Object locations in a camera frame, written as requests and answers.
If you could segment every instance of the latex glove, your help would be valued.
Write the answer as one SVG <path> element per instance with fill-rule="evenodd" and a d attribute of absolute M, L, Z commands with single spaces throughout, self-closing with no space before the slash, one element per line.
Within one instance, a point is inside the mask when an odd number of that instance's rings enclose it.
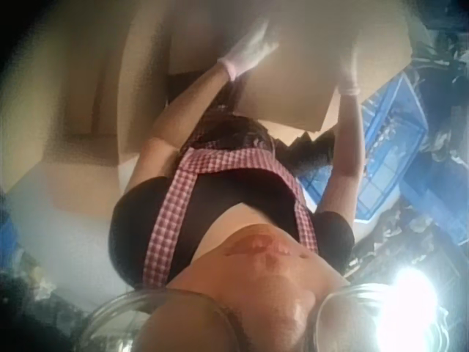
<path fill-rule="evenodd" d="M 267 55 L 277 49 L 278 43 L 266 36 L 268 24 L 268 20 L 257 21 L 227 55 L 218 59 L 225 66 L 232 81 L 256 67 Z"/>
<path fill-rule="evenodd" d="M 339 58 L 339 83 L 337 86 L 340 95 L 358 95 L 357 49 L 355 43 L 350 43 L 341 52 Z"/>

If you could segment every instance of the lips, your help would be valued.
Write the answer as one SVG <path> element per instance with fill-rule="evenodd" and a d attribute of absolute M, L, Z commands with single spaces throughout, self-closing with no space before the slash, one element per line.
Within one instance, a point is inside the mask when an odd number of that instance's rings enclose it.
<path fill-rule="evenodd" d="M 249 235 L 233 243 L 225 255 L 271 253 L 290 256 L 292 251 L 285 242 L 269 235 Z"/>

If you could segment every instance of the woman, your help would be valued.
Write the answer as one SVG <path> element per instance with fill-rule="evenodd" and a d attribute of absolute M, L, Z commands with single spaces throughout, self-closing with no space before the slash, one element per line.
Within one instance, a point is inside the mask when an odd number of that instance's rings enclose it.
<path fill-rule="evenodd" d="M 255 26 L 156 119 L 115 208 L 110 250 L 130 285 L 202 295 L 237 321 L 245 346 L 293 351 L 322 300 L 347 285 L 341 272 L 354 244 L 363 125 L 351 50 L 341 61 L 333 171 L 311 213 L 266 131 L 208 109 L 229 81 L 276 49 L 266 29 L 265 21 Z M 152 319 L 143 350 L 162 329 Z"/>

